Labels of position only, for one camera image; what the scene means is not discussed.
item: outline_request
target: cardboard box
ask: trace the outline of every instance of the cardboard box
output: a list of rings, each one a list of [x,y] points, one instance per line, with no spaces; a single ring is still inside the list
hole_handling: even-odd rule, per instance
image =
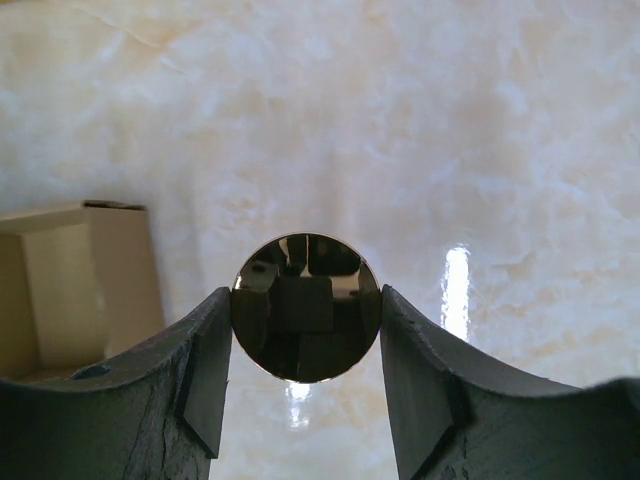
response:
[[[144,207],[0,217],[0,377],[66,376],[164,328]]]

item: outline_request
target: open box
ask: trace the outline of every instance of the open box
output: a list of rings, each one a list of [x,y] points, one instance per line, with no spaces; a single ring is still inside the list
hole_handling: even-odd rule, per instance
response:
[[[0,377],[68,376],[164,328],[144,207],[0,217]]]

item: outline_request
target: cream marble background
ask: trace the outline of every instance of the cream marble background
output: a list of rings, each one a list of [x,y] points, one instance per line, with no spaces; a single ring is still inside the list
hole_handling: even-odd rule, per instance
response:
[[[0,211],[149,205],[169,321],[314,230],[510,363],[637,375],[639,26],[637,0],[1,4]],[[397,478],[379,361],[307,390],[236,347],[212,478]]]

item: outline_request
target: clamp jaw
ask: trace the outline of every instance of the clamp jaw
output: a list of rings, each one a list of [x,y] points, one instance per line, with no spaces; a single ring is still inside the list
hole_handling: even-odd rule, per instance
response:
[[[68,380],[1,380],[0,477],[207,479],[220,447],[230,298],[216,290],[182,321]],[[400,480],[640,478],[640,380],[581,390],[527,374],[389,286],[380,335]]]

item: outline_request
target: circular glass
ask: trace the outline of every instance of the circular glass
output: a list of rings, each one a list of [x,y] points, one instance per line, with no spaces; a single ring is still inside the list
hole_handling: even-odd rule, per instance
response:
[[[231,318],[260,367],[300,383],[334,378],[364,357],[380,330],[381,295],[361,255],[325,235],[276,238],[236,277]]]

